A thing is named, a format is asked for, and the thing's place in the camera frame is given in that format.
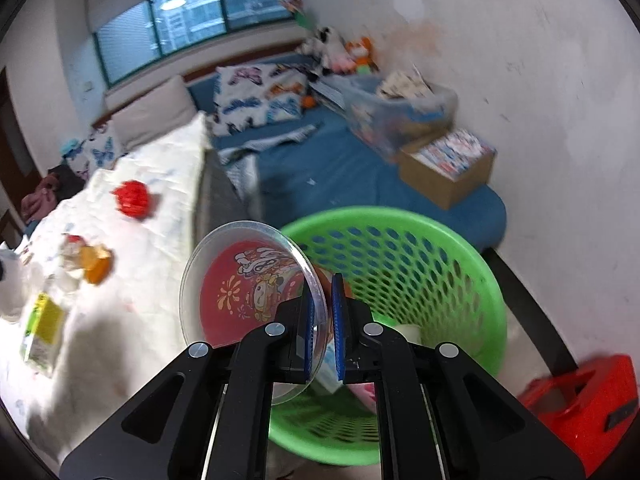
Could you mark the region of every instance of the clear plastic storage bin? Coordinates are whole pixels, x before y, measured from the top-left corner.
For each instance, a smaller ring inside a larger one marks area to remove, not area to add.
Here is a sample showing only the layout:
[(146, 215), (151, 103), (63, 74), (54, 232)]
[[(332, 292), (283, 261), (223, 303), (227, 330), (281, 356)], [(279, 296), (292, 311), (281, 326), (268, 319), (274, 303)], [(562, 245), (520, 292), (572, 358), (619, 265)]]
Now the clear plastic storage bin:
[(388, 162), (404, 145), (428, 136), (453, 120), (457, 94), (429, 84), (433, 96), (425, 99), (382, 99), (376, 89), (380, 75), (330, 76), (323, 82), (342, 93), (351, 131)]

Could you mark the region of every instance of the beige pillow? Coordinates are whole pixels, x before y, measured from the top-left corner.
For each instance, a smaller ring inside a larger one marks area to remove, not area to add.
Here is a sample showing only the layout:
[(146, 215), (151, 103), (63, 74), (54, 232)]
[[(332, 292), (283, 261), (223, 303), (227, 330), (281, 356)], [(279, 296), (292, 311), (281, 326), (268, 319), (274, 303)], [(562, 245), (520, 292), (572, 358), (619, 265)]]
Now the beige pillow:
[(174, 76), (112, 116), (125, 152), (188, 124), (198, 111), (184, 85)]

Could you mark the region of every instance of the transparent lid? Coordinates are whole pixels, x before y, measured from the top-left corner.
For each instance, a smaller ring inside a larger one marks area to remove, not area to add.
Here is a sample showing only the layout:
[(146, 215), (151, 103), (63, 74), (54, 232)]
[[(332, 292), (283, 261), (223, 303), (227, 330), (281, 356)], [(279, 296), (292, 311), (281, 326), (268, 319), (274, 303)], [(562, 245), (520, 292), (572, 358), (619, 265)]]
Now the transparent lid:
[[(223, 225), (193, 251), (180, 285), (180, 324), (185, 341), (206, 341), (213, 347), (240, 341), (252, 329), (271, 322), (278, 304), (300, 296), (304, 280), (315, 311), (313, 380), (329, 341), (321, 282), (295, 243), (260, 222)], [(292, 399), (305, 388), (306, 384), (276, 383), (272, 404)]]

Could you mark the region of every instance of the white plastic bag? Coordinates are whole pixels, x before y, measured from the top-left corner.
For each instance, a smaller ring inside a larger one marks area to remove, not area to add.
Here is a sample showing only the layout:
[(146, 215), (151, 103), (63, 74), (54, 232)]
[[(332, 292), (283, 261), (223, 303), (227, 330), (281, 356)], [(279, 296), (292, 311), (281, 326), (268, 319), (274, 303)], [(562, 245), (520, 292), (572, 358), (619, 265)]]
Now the white plastic bag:
[(24, 307), (23, 267), (11, 250), (0, 250), (0, 317), (9, 322), (20, 319)]

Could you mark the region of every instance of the window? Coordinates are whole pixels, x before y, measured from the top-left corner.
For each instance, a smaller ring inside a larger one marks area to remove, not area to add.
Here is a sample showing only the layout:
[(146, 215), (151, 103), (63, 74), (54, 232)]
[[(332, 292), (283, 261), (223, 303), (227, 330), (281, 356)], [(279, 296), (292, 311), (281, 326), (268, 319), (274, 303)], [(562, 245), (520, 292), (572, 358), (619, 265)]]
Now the window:
[(109, 86), (165, 56), (242, 28), (291, 18), (279, 0), (147, 0), (95, 40)]

